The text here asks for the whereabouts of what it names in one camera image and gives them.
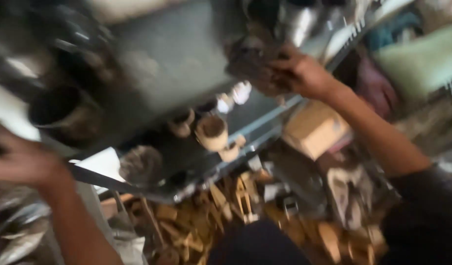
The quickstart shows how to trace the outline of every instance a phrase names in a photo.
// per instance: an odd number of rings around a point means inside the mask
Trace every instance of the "green object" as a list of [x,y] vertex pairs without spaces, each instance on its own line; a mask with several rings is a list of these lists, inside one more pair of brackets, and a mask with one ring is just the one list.
[[410,43],[386,46],[373,56],[406,101],[426,99],[452,80],[452,25]]

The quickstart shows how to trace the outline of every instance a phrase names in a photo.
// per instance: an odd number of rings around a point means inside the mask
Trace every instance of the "tan box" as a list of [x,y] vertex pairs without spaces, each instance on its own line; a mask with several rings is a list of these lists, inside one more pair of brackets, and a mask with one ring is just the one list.
[[316,160],[349,131],[348,123],[331,107],[320,101],[310,100],[285,125],[282,139]]

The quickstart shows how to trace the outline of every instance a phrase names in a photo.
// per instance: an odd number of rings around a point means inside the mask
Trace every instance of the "forearm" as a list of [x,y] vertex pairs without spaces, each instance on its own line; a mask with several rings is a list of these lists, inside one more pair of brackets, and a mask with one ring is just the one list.
[[52,209],[54,232],[66,265],[122,265],[76,193],[74,181],[42,190]]
[[431,162],[406,136],[378,116],[343,84],[325,103],[335,109],[364,141],[388,176],[425,170]]

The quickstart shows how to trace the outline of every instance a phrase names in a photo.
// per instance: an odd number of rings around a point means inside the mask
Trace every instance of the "hand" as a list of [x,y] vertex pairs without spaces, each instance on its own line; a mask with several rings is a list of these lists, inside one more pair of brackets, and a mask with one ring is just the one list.
[[286,81],[295,93],[324,101],[335,90],[345,87],[313,57],[302,54],[292,45],[284,45],[281,54],[288,59],[276,60],[270,66],[287,76]]
[[74,180],[58,155],[37,142],[22,139],[0,124],[0,181],[23,184],[40,193],[70,189]]

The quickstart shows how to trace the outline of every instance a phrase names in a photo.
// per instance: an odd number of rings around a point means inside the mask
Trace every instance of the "dark shirt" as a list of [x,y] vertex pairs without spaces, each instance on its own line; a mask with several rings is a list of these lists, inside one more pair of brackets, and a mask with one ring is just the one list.
[[[402,203],[381,224],[389,251],[380,265],[452,264],[452,175],[434,166],[391,178]],[[270,220],[226,236],[211,251],[209,265],[308,265],[301,251]]]

